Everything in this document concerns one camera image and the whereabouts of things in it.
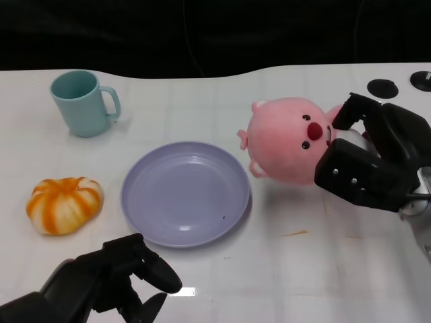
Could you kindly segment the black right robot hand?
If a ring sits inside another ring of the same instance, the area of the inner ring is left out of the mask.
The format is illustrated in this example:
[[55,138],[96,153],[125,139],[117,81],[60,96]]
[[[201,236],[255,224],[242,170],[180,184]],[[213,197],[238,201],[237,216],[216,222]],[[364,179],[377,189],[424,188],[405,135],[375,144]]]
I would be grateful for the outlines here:
[[429,201],[429,192],[418,192],[420,170],[430,166],[427,121],[394,104],[351,94],[332,126],[348,131],[358,121],[366,131],[359,138],[372,146],[332,139],[315,168],[315,184],[354,205],[391,212]]

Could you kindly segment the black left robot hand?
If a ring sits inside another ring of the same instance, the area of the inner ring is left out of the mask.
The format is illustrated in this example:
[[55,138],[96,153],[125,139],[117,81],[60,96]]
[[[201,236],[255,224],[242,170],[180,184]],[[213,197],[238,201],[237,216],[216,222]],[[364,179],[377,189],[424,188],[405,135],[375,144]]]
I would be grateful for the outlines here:
[[[142,302],[131,284],[132,275],[159,292]],[[65,261],[40,292],[66,322],[86,322],[92,310],[113,309],[126,322],[153,322],[167,296],[182,287],[179,276],[145,245],[143,236],[132,234]]]

